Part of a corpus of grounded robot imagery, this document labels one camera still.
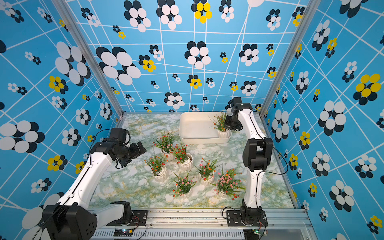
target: mounting plate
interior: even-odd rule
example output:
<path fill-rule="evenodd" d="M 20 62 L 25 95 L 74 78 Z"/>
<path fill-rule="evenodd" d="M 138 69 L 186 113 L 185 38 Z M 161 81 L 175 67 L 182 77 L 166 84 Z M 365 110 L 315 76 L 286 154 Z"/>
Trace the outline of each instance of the mounting plate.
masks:
<path fill-rule="evenodd" d="M 262 211 L 262 217 L 260 218 L 260 222 L 262 226 L 267 227 L 268 226 L 268 221 L 265 216 L 265 212 Z M 241 215 L 239 211 L 233 211 L 233 210 L 227 210 L 227 224 L 228 227 L 246 227 L 246 225 L 243 224 L 241 221 Z M 256 221 L 252 226 L 255 227 L 260 227 L 259 221 Z"/>
<path fill-rule="evenodd" d="M 132 215 L 132 218 L 133 217 L 138 217 L 139 218 L 139 226 L 145 226 L 145 223 L 147 222 L 147 216 L 148 216 L 148 210 L 132 210 L 133 212 L 133 215 Z M 135 226 L 136 225 L 136 222 L 130 222 L 127 224 L 127 226 Z M 118 224 L 118 223 L 115 223 L 115 222 L 110 222 L 107 224 L 107 226 L 122 226 L 121 224 Z"/>

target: black cable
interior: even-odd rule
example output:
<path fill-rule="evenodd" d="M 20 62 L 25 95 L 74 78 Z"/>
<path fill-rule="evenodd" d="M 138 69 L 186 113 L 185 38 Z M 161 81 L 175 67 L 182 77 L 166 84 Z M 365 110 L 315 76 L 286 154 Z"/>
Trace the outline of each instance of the black cable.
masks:
<path fill-rule="evenodd" d="M 110 130 L 110 131 L 111 131 L 111 129 L 103 129 L 103 130 L 99 131 L 98 133 L 96 133 L 96 136 L 95 136 L 95 142 L 96 142 L 97 135 L 98 135 L 99 133 L 105 131 L 105 130 Z M 93 145 L 93 143 L 92 143 L 91 146 L 89 147 L 89 164 L 92 164 L 92 160 L 91 160 L 91 149 L 92 149 L 92 145 Z"/>

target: white tray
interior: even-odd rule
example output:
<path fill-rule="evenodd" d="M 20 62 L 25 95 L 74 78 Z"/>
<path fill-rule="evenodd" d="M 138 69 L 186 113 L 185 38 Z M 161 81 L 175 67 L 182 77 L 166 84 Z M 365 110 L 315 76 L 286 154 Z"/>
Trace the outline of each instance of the white tray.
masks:
<path fill-rule="evenodd" d="M 180 115 L 179 136 L 185 144 L 199 143 L 226 143 L 229 138 L 219 138 L 217 129 L 214 129 L 215 116 L 220 116 L 222 112 L 201 112 L 183 113 Z"/>

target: yellow polka dot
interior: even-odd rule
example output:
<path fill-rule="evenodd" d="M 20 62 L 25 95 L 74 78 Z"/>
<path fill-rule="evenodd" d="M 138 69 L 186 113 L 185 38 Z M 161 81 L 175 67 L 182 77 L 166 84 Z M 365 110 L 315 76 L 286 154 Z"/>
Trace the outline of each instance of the yellow polka dot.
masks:
<path fill-rule="evenodd" d="M 369 88 L 366 88 L 363 91 L 361 91 L 361 95 L 363 97 L 368 97 L 370 94 L 371 94 L 371 90 Z"/>
<path fill-rule="evenodd" d="M 360 80 L 362 83 L 367 83 L 369 81 L 369 75 L 366 74 L 364 76 L 361 77 L 361 80 Z"/>
<path fill-rule="evenodd" d="M 201 13 L 199 11 L 195 12 L 195 18 L 199 19 L 201 17 Z"/>
<path fill-rule="evenodd" d="M 380 83 L 374 83 L 371 85 L 371 91 L 372 92 L 378 92 L 381 89 Z"/>
<path fill-rule="evenodd" d="M 48 86 L 49 86 L 50 88 L 52 88 L 52 89 L 55 88 L 55 84 L 54 84 L 54 83 L 49 83 Z"/>
<path fill-rule="evenodd" d="M 364 83 L 359 83 L 359 84 L 356 86 L 356 91 L 361 92 L 362 90 L 364 90 L 364 88 L 365 88 Z"/>
<path fill-rule="evenodd" d="M 373 74 L 372 76 L 371 76 L 371 83 L 377 83 L 379 80 L 380 80 L 380 75 L 379 74 Z"/>
<path fill-rule="evenodd" d="M 201 23 L 205 23 L 207 21 L 207 17 L 206 16 L 202 16 L 201 18 L 200 18 L 200 22 Z"/>
<path fill-rule="evenodd" d="M 207 11 L 207 12 L 205 13 L 205 17 L 206 17 L 207 19 L 211 19 L 211 17 L 212 17 L 212 12 L 211 12 L 211 11 Z"/>
<path fill-rule="evenodd" d="M 197 10 L 198 11 L 202 11 L 204 9 L 204 4 L 202 4 L 202 3 L 198 3 L 197 4 Z"/>
<path fill-rule="evenodd" d="M 209 3 L 204 4 L 204 10 L 207 12 L 211 9 L 211 5 Z"/>

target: robotic arm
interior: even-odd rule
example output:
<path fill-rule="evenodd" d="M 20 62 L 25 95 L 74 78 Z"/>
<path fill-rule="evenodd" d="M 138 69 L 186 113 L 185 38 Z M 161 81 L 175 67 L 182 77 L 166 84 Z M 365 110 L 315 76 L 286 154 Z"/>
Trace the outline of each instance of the robotic arm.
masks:
<path fill-rule="evenodd" d="M 260 194 L 262 178 L 267 166 L 271 163 L 273 141 L 267 138 L 256 123 L 250 103 L 243 103 L 241 98 L 230 101 L 232 116 L 227 116 L 225 125 L 231 130 L 244 129 L 247 143 L 243 151 L 243 163 L 247 167 L 247 189 L 240 208 L 241 221 L 245 225 L 253 225 L 264 219 Z"/>
<path fill-rule="evenodd" d="M 116 162 L 116 168 L 118 164 L 123 168 L 146 152 L 141 142 L 126 146 L 126 133 L 125 129 L 112 128 L 109 138 L 91 149 L 89 161 L 58 203 L 45 207 L 42 216 L 52 240 L 88 240 L 112 221 L 132 220 L 129 202 L 113 202 L 94 213 L 87 211 L 96 186 L 112 162 Z"/>

